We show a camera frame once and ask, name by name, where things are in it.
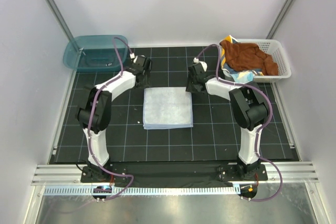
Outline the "blue bear towel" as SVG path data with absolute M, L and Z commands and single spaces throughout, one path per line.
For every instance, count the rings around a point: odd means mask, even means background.
M 192 128 L 191 93 L 185 87 L 145 89 L 143 127 L 146 130 Z

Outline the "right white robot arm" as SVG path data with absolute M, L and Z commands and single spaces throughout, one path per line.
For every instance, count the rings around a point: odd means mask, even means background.
M 188 67 L 186 91 L 214 95 L 230 101 L 241 136 L 236 173 L 240 179 L 249 180 L 261 166 L 261 134 L 270 122 L 272 112 L 268 97 L 254 82 L 242 84 L 209 75 L 203 61 Z

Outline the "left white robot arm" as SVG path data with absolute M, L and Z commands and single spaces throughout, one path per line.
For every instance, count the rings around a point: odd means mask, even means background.
M 150 58 L 132 54 L 131 64 L 115 77 L 82 90 L 76 119 L 87 139 L 88 162 L 95 167 L 93 177 L 99 182 L 106 182 L 111 176 L 106 129 L 111 120 L 112 102 L 128 90 L 149 87 L 151 68 Z

